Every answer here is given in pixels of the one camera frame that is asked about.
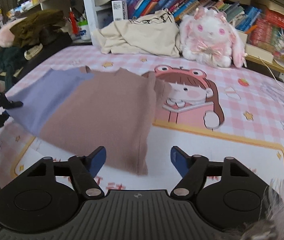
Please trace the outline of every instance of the white plush toy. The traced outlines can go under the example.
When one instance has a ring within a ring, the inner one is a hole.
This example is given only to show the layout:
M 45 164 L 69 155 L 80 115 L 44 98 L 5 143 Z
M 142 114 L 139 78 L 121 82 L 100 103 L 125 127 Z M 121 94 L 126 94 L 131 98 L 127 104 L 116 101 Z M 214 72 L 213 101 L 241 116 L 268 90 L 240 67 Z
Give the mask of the white plush toy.
M 199 7 L 194 16 L 183 17 L 179 27 L 183 57 L 221 68 L 229 68 L 233 59 L 236 67 L 242 67 L 244 44 L 225 16 Z

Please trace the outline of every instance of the pink bow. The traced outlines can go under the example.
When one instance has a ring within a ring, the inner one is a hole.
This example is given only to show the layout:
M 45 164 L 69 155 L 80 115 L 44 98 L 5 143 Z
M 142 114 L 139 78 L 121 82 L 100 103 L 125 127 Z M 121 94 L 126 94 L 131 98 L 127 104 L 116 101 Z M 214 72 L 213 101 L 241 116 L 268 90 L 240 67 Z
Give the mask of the pink bow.
M 206 53 L 210 55 L 210 59 L 213 61 L 214 59 L 219 59 L 223 56 L 223 47 L 225 44 L 214 44 L 211 46 L 206 45 L 203 41 L 199 41 L 196 49 L 192 50 L 193 53 Z

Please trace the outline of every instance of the green lid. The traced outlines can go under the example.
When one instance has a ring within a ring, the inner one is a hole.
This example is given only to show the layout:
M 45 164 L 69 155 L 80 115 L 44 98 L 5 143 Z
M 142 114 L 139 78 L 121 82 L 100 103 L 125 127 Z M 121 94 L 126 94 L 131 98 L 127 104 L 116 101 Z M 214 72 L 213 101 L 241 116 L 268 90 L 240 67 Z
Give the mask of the green lid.
M 88 25 L 88 20 L 84 20 L 78 23 L 79 26 Z

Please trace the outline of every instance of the barcode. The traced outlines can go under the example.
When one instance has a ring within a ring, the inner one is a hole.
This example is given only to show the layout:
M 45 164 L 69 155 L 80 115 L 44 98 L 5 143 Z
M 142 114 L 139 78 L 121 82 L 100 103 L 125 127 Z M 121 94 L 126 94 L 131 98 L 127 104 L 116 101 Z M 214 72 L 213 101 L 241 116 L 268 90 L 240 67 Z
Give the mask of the barcode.
M 114 9 L 114 10 L 119 10 L 119 9 L 121 9 L 121 4 L 114 3 L 114 4 L 113 4 L 113 9 Z

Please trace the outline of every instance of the cartoon girl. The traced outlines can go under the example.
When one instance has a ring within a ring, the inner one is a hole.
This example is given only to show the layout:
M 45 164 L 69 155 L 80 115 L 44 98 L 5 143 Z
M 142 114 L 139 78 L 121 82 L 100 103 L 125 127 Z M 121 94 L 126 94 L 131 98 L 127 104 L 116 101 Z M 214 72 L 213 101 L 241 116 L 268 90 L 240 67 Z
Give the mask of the cartoon girl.
M 172 86 L 166 103 L 156 113 L 156 119 L 211 130 L 224 122 L 218 89 L 213 81 L 206 79 L 203 71 L 158 65 L 155 76 Z

